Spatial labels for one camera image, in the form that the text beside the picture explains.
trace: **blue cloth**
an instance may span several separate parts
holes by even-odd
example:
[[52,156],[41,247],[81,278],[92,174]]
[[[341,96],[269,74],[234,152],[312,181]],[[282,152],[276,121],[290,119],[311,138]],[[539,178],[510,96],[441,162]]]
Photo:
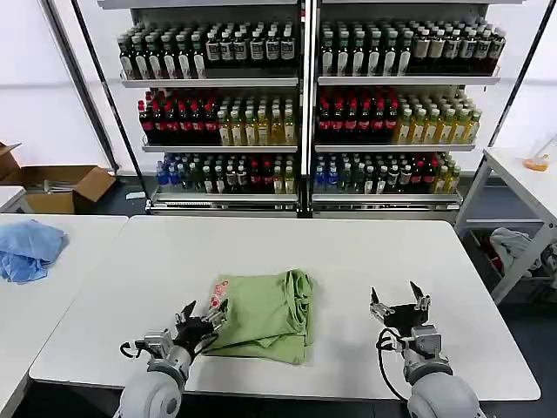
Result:
[[0,274],[16,283],[46,277],[63,241],[64,231],[34,219],[0,226]]

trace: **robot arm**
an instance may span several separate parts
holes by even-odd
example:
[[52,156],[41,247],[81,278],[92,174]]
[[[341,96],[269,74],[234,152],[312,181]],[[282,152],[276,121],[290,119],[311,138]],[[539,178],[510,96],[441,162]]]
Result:
[[412,386],[407,407],[412,418],[485,418],[473,390],[453,370],[441,353],[441,334],[428,321],[431,298],[410,282],[415,304],[388,307],[372,289],[370,312],[386,328],[379,334],[379,369],[386,385],[402,401],[383,368],[383,351],[398,351],[405,359],[404,377]]
[[225,322],[228,306],[228,301],[224,300],[205,317],[191,317],[195,303],[176,314],[176,338],[172,339],[171,332],[165,329],[148,333],[142,340],[122,344],[120,352],[126,357],[138,358],[146,351],[151,358],[147,371],[135,376],[125,387],[115,417],[173,418],[178,414],[190,365],[217,339],[215,332]]

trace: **green cloth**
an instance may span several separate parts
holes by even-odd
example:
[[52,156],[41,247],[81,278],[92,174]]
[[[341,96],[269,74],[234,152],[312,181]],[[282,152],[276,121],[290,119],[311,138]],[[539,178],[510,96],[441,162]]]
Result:
[[312,344],[312,279],[301,270],[273,276],[220,275],[211,304],[228,299],[225,324],[205,355],[260,357],[292,364]]

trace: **dark floor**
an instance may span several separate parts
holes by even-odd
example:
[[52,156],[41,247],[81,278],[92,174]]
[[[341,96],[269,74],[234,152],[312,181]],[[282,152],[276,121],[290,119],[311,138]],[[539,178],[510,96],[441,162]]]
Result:
[[[144,213],[144,199],[125,200],[128,192],[140,191],[133,184],[120,184],[110,190],[92,210],[96,214],[135,215]],[[476,219],[535,219],[506,187],[489,187],[483,191],[473,209]],[[557,309],[549,304],[502,305],[501,314],[540,385],[542,396],[531,402],[487,402],[484,410],[498,418],[550,417],[557,411]],[[56,416],[105,417],[69,387],[33,383],[15,413],[16,418]],[[400,402],[294,401],[245,397],[187,395],[180,416],[243,416],[306,418],[406,416]]]

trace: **white table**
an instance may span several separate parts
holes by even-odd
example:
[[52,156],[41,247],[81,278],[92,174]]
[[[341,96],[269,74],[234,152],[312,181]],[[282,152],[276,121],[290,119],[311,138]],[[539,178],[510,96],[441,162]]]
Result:
[[535,212],[543,222],[543,227],[525,251],[505,272],[503,279],[491,292],[496,304],[500,304],[505,296],[519,282],[527,269],[540,257],[541,252],[555,238],[557,223],[557,167],[549,166],[545,172],[535,172],[523,164],[524,156],[507,148],[486,148],[480,169],[466,195],[455,223],[455,231],[462,234],[468,226],[468,215],[473,203],[491,172],[499,174],[508,187]]
[[[219,273],[306,270],[318,283],[311,360],[199,356],[192,392],[329,399],[392,399],[379,374],[381,325],[369,314],[370,286],[387,304],[411,303],[409,280],[431,294],[431,320],[455,372],[481,400],[540,396],[520,350],[451,226],[440,221],[145,217],[130,220],[87,281],[30,370],[38,381],[121,388],[148,356],[120,344],[173,325],[185,304],[208,298]],[[386,371],[408,396],[404,362]]]
[[25,189],[20,185],[0,185],[0,212],[16,212],[21,209],[26,213],[33,213],[23,197]]
[[127,222],[124,216],[0,214],[0,224],[35,219],[66,232],[67,247],[48,276],[23,285],[0,278],[0,415],[11,416],[27,372],[93,267]]

